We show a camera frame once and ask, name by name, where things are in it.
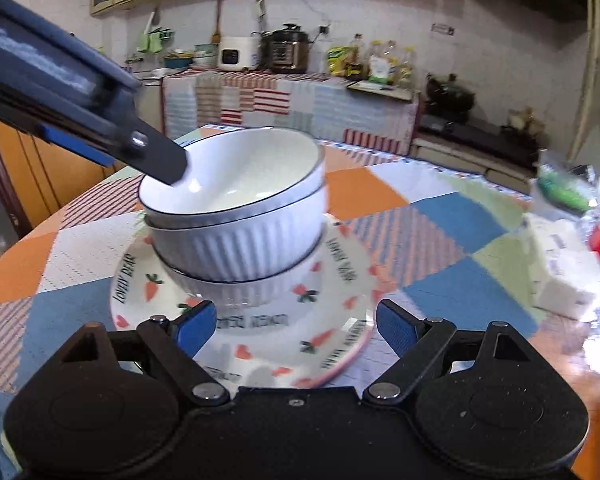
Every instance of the checkered tablecloth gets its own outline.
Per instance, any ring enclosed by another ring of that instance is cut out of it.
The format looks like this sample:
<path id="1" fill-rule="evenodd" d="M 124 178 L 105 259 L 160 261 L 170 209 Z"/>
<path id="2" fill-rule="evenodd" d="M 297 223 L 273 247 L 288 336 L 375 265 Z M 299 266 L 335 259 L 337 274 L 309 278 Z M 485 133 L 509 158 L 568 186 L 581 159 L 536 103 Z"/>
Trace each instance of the checkered tablecloth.
<path id="1" fill-rule="evenodd" d="M 190 69 L 162 80 L 166 133 L 191 125 L 284 126 L 321 139 L 405 155 L 414 103 L 347 90 L 350 81 L 321 74 L 269 74 Z"/>
<path id="2" fill-rule="evenodd" d="M 208 126 L 184 136 L 234 129 Z M 526 197 L 482 177 L 403 156 L 322 141 L 330 212 L 368 248 L 382 294 L 418 317 L 458 328 L 512 323 L 586 402 L 599 381 L 582 356 L 580 326 L 531 306 L 515 235 Z M 0 474 L 15 469 L 5 452 L 2 415 L 13 396 L 88 320 L 114 329 L 110 277 L 141 226 L 141 175 L 125 168 L 40 224 L 0 258 Z M 397 359 L 374 333 L 331 384 L 369 384 Z"/>

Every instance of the pressure cooker lid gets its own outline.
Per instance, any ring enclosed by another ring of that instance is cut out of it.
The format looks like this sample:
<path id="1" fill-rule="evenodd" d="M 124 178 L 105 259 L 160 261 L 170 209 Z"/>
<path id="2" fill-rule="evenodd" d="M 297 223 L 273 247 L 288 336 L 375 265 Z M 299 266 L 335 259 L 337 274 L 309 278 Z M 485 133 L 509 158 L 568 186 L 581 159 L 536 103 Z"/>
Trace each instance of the pressure cooker lid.
<path id="1" fill-rule="evenodd" d="M 300 29 L 295 23 L 283 23 L 285 28 L 274 30 L 271 33 L 271 41 L 304 41 L 309 42 L 309 35 Z"/>

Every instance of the plate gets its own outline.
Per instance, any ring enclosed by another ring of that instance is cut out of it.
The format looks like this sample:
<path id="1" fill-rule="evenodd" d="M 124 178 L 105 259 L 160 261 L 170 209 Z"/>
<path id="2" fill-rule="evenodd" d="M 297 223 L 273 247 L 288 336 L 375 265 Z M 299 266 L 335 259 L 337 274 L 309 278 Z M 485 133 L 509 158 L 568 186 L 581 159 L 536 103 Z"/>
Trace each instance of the plate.
<path id="1" fill-rule="evenodd" d="M 369 340 L 378 298 L 376 268 L 348 226 L 333 220 L 302 283 L 268 304 L 216 320 L 196 361 L 231 393 L 239 386 L 312 388 L 350 363 Z M 146 230 L 113 275 L 109 304 L 118 330 L 153 314 L 175 319 L 198 303 L 164 272 Z"/>

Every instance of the bowl rim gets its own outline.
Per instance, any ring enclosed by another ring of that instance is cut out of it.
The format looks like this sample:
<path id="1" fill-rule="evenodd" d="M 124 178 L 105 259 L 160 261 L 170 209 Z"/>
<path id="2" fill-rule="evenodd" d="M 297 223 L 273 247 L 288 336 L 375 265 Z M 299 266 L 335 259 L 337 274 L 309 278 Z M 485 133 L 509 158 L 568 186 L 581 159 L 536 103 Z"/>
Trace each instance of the bowl rim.
<path id="1" fill-rule="evenodd" d="M 203 280 L 201 278 L 194 278 L 193 276 L 190 276 L 186 272 L 183 272 L 182 270 L 177 269 L 176 267 L 173 267 L 172 265 L 168 264 L 167 261 L 164 259 L 164 257 L 158 252 L 158 249 L 156 249 L 156 247 L 153 243 L 151 244 L 151 246 L 152 246 L 152 248 L 154 248 L 155 256 L 158 258 L 158 260 L 160 260 L 160 263 L 163 266 L 169 267 L 173 272 L 175 272 L 176 274 L 180 274 L 181 276 L 183 276 L 184 278 L 187 278 L 188 280 L 193 280 L 194 282 L 200 282 L 200 283 L 210 283 L 212 285 L 249 285 L 250 283 L 264 282 L 266 280 L 276 278 L 282 274 L 285 274 L 286 272 L 289 272 L 290 270 L 294 269 L 295 267 L 300 266 L 302 263 L 304 263 L 305 260 L 311 258 L 314 255 L 314 253 L 317 253 L 317 251 L 319 251 L 320 248 L 322 247 L 322 245 L 325 243 L 325 241 L 327 239 L 327 234 L 329 232 L 330 223 L 331 223 L 331 219 L 327 215 L 323 214 L 322 215 L 322 229 L 320 230 L 320 236 L 318 237 L 318 241 L 311 247 L 311 250 L 302 257 L 301 260 L 298 260 L 292 266 L 289 266 L 286 269 L 280 270 L 280 272 L 276 272 L 275 274 L 272 274 L 271 276 L 267 276 L 266 278 L 260 278 L 259 280 L 249 280 L 247 282 L 215 282 L 213 280 Z"/>
<path id="2" fill-rule="evenodd" d="M 191 231 L 192 229 L 205 229 L 205 228 L 209 228 L 209 227 L 220 227 L 220 226 L 228 226 L 229 224 L 235 224 L 236 222 L 242 222 L 244 220 L 249 220 L 251 218 L 258 218 L 259 216 L 263 216 L 269 213 L 275 213 L 276 211 L 279 211 L 281 209 L 284 209 L 285 207 L 289 207 L 292 205 L 295 205 L 299 202 L 304 202 L 304 200 L 308 200 L 309 198 L 317 195 L 318 193 L 323 193 L 325 194 L 327 192 L 328 189 L 328 184 L 326 181 L 322 182 L 322 185 L 316 189 L 314 192 L 312 192 L 311 194 L 307 195 L 307 196 L 303 196 L 302 198 L 299 198 L 298 200 L 296 200 L 295 202 L 291 202 L 285 205 L 281 205 L 280 207 L 277 207 L 275 209 L 272 209 L 271 211 L 265 211 L 263 213 L 258 213 L 257 215 L 253 215 L 253 216 L 247 216 L 245 218 L 237 218 L 235 220 L 230 220 L 229 222 L 222 222 L 221 224 L 211 224 L 211 225 L 197 225 L 194 227 L 179 227 L 179 228 L 165 228 L 165 227 L 156 227 L 155 225 L 153 225 L 153 223 L 151 223 L 151 221 L 147 221 L 147 217 L 146 215 L 144 215 L 144 218 L 142 219 L 144 221 L 144 224 L 152 230 L 155 231 L 167 231 L 167 232 L 182 232 L 182 231 Z"/>
<path id="3" fill-rule="evenodd" d="M 288 131 L 291 131 L 291 132 L 302 134 L 305 137 L 308 137 L 311 140 L 313 140 L 315 142 L 315 145 L 318 147 L 318 157 L 317 157 L 317 160 L 316 160 L 316 163 L 314 164 L 314 166 L 307 172 L 307 174 L 304 177 L 302 177 L 300 180 L 294 182 L 290 186 L 285 187 L 285 189 L 281 189 L 280 191 L 274 193 L 273 195 L 266 196 L 266 197 L 261 198 L 259 200 L 254 200 L 254 202 L 249 202 L 247 204 L 237 205 L 235 207 L 230 207 L 228 209 L 221 209 L 221 210 L 216 210 L 216 211 L 205 211 L 203 213 L 166 213 L 164 211 L 158 211 L 157 209 L 149 207 L 142 200 L 142 197 L 140 195 L 140 188 L 142 187 L 142 183 L 144 182 L 144 180 L 147 177 L 149 177 L 149 175 L 146 174 L 144 177 L 142 177 L 142 179 L 140 180 L 140 184 L 138 185 L 138 201 L 141 203 L 142 207 L 144 207 L 145 209 L 148 209 L 149 211 L 152 211 L 154 213 L 158 213 L 159 215 L 165 215 L 165 216 L 174 216 L 174 217 L 185 217 L 186 216 L 186 217 L 192 217 L 192 218 L 196 218 L 196 217 L 200 218 L 200 217 L 203 217 L 203 216 L 206 216 L 206 215 L 215 215 L 215 214 L 220 214 L 220 213 L 229 213 L 231 211 L 235 211 L 235 210 L 240 209 L 242 207 L 252 206 L 252 205 L 258 204 L 260 202 L 264 202 L 265 200 L 269 200 L 270 198 L 273 198 L 275 196 L 280 195 L 281 193 L 284 193 L 285 191 L 288 191 L 292 187 L 295 187 L 298 184 L 300 184 L 301 182 L 304 182 L 305 180 L 307 180 L 324 163 L 325 158 L 326 158 L 326 150 L 324 149 L 324 146 L 322 144 L 320 144 L 319 142 L 316 142 L 317 139 L 314 136 L 312 136 L 311 134 L 308 134 L 306 132 L 301 132 L 300 130 L 294 130 L 292 128 L 284 128 L 282 126 L 264 126 L 262 128 L 245 128 L 244 130 L 235 130 L 233 132 L 223 132 L 222 134 L 216 134 L 216 135 L 212 135 L 212 136 L 208 136 L 208 137 L 202 137 L 201 139 L 197 139 L 194 142 L 192 142 L 191 144 L 188 144 L 185 147 L 185 149 L 188 148 L 189 146 L 193 146 L 194 144 L 197 144 L 198 142 L 202 142 L 202 140 L 212 139 L 213 137 L 217 137 L 218 135 L 239 134 L 239 133 L 243 133 L 243 132 L 250 132 L 250 131 L 254 131 L 254 130 L 265 130 L 265 129 L 269 129 L 269 128 L 278 128 L 280 130 L 288 130 Z"/>

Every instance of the stacked bowl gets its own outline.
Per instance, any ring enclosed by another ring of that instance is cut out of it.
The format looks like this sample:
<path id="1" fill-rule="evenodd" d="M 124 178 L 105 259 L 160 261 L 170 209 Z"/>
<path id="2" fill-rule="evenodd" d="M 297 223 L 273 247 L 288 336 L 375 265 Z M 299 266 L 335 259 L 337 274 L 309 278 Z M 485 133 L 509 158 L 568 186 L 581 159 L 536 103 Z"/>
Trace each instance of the stacked bowl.
<path id="1" fill-rule="evenodd" d="M 157 256 L 183 290 L 217 308 L 258 306 L 300 283 L 324 241 L 324 149 L 286 128 L 187 146 L 184 177 L 140 183 Z"/>

